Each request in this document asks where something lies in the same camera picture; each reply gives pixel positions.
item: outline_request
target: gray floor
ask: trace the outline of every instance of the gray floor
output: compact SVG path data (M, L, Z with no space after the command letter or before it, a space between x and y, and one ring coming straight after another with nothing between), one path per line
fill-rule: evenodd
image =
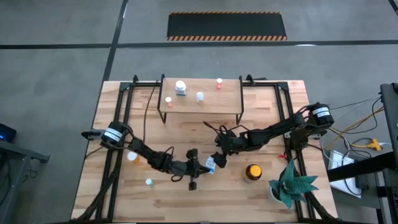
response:
M121 0L0 0L0 45L110 43L120 6ZM398 39L398 16L387 0L130 0L119 42L164 42L170 11L260 10L282 13L289 40ZM108 49L0 50L0 123L19 131L19 145L52 155L47 165L32 165L39 176L24 184L13 223L69 219L87 145L80 132L91 126L108 54ZM118 49L110 80L250 73L305 80L311 102L333 107L372 98L380 84L398 82L397 58L398 45ZM370 103L360 106L335 127L370 112ZM384 115L377 119L376 130L348 139L388 142ZM372 126L368 121L363 128ZM328 134L325 142L333 137ZM334 149L344 151L340 142ZM341 203L337 209L347 221L377 222L373 209Z

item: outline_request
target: small bottle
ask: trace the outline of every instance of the small bottle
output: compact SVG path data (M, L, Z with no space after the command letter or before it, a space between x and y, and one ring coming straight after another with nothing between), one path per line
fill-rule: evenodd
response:
M132 162L139 162L139 156L135 152L127 153L127 159L132 161Z
M197 92L197 103L203 103L205 96L202 92Z
M183 81L179 80L175 83L175 94L177 96L186 96L187 95L186 89L187 86Z
M222 79L222 78L217 78L217 85L216 85L217 89L220 89L220 88L221 88L222 82L223 82L223 79Z
M150 179L150 178L148 178L148 179L145 180L145 184L148 185L148 186L153 186L153 185L155 185L154 181L153 181L152 179Z
M172 107L173 106L171 97L166 97L165 101L166 101L168 107Z
M260 179L262 174L261 168L259 165L251 164L249 165L243 172L243 179L246 182L254 182Z

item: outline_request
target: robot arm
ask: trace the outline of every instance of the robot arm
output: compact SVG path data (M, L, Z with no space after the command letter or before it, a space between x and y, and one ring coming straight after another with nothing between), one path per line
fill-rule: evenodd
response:
M303 113L308 111L308 119L303 117ZM334 123L329 112L329 107L325 104L315 103L313 105L304 106L291 117L273 124L265 129L246 129L245 132L239 134L239 137L227 130L225 126L221 126L217 131L210 124L204 122L205 125L217 132L215 139L216 145L221 147L222 154L216 152L212 155L215 163L223 168L226 165L226 156L238 154L239 152L248 152L260 149L267 144L269 140L289 133L291 150L299 150L308 143L308 137L312 134L324 135Z
M205 174L209 172L209 168L200 165L198 161L198 149L190 149L187 152L187 162L173 161L172 153L169 154L167 151L158 152L152 150L146 144L142 142L141 139L133 135L132 129L122 123L112 122L108 128L105 130L101 137L101 146L107 149L124 149L120 147L123 145L123 136L131 134L132 141L129 143L127 149L136 152L141 157L145 158L148 164L153 168L161 172L168 174L173 174L174 176L183 177L184 175L189 175L191 177L191 182L189 183L189 190L196 189L196 182L194 181L200 174Z

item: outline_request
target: potted plant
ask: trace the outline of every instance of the potted plant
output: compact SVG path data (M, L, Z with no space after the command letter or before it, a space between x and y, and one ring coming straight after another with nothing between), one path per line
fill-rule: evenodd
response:
M271 196L275 200L284 203L287 208L292 207L293 200L306 202L302 194L318 190L318 188L311 185L317 177L318 176L294 177L294 162L292 159L282 173L280 173L279 180L269 181Z

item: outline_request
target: orange striped border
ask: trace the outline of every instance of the orange striped border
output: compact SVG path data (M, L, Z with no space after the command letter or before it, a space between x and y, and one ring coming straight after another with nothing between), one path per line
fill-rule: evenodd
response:
M172 14L280 14L276 11L245 11L245 12L234 12L234 11L211 11L211 12L170 12Z
M170 36L168 41L285 41L284 35L262 36Z

